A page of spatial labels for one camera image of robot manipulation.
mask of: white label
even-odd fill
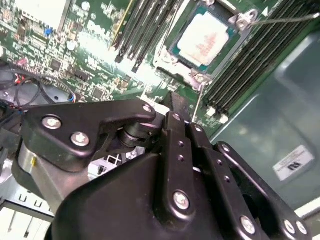
[[[297,173],[300,169],[314,159],[315,157],[311,154],[311,152],[309,152],[305,146],[300,145],[288,156],[274,165],[273,170],[280,181],[283,181],[291,175]]]

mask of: bolt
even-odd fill
[[[296,221],[296,225],[297,225],[298,229],[300,230],[300,232],[302,232],[304,235],[308,234],[307,229],[300,221]]]
[[[189,199],[181,191],[176,191],[174,193],[173,200],[174,200],[174,203],[177,205],[177,207],[180,208],[181,210],[186,210],[190,206]]]
[[[53,116],[47,116],[42,120],[42,125],[47,129],[56,130],[61,127],[61,121]]]
[[[247,216],[242,216],[240,218],[240,221],[244,230],[246,230],[249,234],[255,234],[256,232],[255,226]]]
[[[288,220],[284,220],[283,223],[289,233],[291,233],[291,234],[296,233],[296,230],[295,230],[294,226],[292,226],[291,222],[289,222]]]
[[[195,130],[197,130],[198,132],[202,132],[202,129],[201,129],[201,127],[200,127],[200,126],[195,125],[194,127],[195,127]]]
[[[71,142],[79,147],[85,147],[89,144],[89,137],[80,131],[75,132],[71,136]]]
[[[180,117],[179,117],[179,115],[178,114],[173,114],[173,117],[174,117],[174,119],[175,120],[177,120],[177,121],[180,121],[181,119],[180,119]]]
[[[222,144],[222,148],[226,151],[226,152],[230,152],[230,149],[227,145]]]
[[[146,112],[148,112],[148,113],[151,113],[152,112],[152,109],[151,109],[151,107],[149,106],[149,105],[143,105],[143,109],[146,111]]]

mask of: integrated circuit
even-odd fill
[[[104,92],[97,87],[92,92],[92,96],[96,99],[101,99],[103,95],[104,95]]]
[[[59,72],[59,70],[61,68],[61,62],[59,62],[56,59],[52,59],[51,64],[50,64],[50,68]]]
[[[79,69],[75,70],[74,75],[84,82],[89,80],[89,75]]]

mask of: chip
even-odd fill
[[[96,87],[93,90],[92,96],[95,97],[96,99],[101,99],[103,95],[104,95],[104,92],[99,88]]]
[[[52,59],[51,64],[50,64],[50,68],[52,68],[53,70],[59,71],[61,67],[61,62],[59,62],[56,59]]]
[[[75,75],[78,79],[80,79],[80,80],[82,80],[82,81],[88,81],[88,80],[89,80],[89,75],[86,74],[85,72],[79,70],[79,69],[76,69],[76,70],[75,70],[74,75]]]
[[[197,14],[177,44],[179,55],[197,67],[209,66],[228,42],[227,30],[209,12]]]

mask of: black metal bracket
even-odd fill
[[[212,149],[199,125],[191,123],[188,133],[193,140],[193,159],[203,173],[222,235],[226,239],[268,239],[250,213],[224,156]]]
[[[310,231],[302,224],[302,219],[272,190],[272,188],[246,163],[246,161],[226,142],[218,142],[214,149],[228,161],[240,180],[251,186],[252,195],[258,209],[258,219],[266,234],[272,238],[300,240],[311,238]]]
[[[45,117],[58,119],[61,127],[45,127],[42,123]],[[155,110],[140,99],[44,105],[25,114],[21,134],[30,151],[62,170],[78,172],[91,161],[108,155],[108,148],[120,128],[150,123],[155,118]],[[72,143],[71,136],[77,132],[87,135],[88,145]]]
[[[167,113],[161,139],[154,214],[172,230],[183,230],[196,215],[191,142],[186,137],[185,120]]]

